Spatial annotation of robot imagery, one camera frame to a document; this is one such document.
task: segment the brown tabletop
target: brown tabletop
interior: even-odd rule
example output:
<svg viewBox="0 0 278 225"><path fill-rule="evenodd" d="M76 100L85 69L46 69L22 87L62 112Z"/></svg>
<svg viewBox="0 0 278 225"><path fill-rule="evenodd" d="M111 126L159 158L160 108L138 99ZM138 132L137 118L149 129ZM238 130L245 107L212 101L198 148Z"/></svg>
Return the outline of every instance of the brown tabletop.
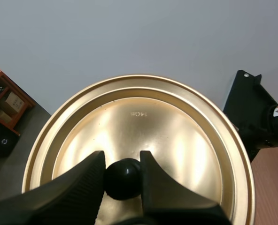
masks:
<svg viewBox="0 0 278 225"><path fill-rule="evenodd" d="M278 148L262 149L252 162L256 225L278 225Z"/></svg>

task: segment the white wall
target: white wall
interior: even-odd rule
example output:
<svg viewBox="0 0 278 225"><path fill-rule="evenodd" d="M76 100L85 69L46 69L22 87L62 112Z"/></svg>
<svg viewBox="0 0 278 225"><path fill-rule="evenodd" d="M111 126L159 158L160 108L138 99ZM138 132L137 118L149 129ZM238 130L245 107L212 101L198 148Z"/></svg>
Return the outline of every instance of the white wall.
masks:
<svg viewBox="0 0 278 225"><path fill-rule="evenodd" d="M0 0L0 68L50 113L129 73L169 76L223 107L244 69L278 101L278 0Z"/></svg>

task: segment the black rubber ball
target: black rubber ball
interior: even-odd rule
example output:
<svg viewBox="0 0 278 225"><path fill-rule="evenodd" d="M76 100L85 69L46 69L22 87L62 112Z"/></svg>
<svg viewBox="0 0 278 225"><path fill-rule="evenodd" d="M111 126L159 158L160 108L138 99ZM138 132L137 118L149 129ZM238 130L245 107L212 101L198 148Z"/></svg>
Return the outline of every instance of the black rubber ball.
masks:
<svg viewBox="0 0 278 225"><path fill-rule="evenodd" d="M117 200L138 196L141 192L140 162L125 158L110 165L104 173L104 189Z"/></svg>

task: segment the gold round tray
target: gold round tray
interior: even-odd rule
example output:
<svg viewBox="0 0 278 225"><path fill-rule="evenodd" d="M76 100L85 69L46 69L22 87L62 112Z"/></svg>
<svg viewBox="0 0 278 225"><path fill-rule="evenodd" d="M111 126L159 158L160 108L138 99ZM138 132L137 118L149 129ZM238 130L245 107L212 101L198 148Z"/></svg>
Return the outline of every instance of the gold round tray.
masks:
<svg viewBox="0 0 278 225"><path fill-rule="evenodd" d="M22 192L65 173L96 150L107 167L152 152L188 189L220 203L234 225L253 224L250 162L227 117L197 91L171 79L126 75L96 83L69 99L31 150ZM140 198L103 197L96 224L142 214Z"/></svg>

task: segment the gray floor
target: gray floor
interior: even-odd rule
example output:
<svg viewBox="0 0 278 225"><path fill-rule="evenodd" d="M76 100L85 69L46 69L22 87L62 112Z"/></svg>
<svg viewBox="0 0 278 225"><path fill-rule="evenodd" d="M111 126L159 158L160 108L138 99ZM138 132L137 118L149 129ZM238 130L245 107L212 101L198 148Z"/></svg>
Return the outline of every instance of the gray floor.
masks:
<svg viewBox="0 0 278 225"><path fill-rule="evenodd" d="M0 200L21 193L24 168L32 145L50 114L37 105L25 112L15 127L21 133L11 155L0 159Z"/></svg>

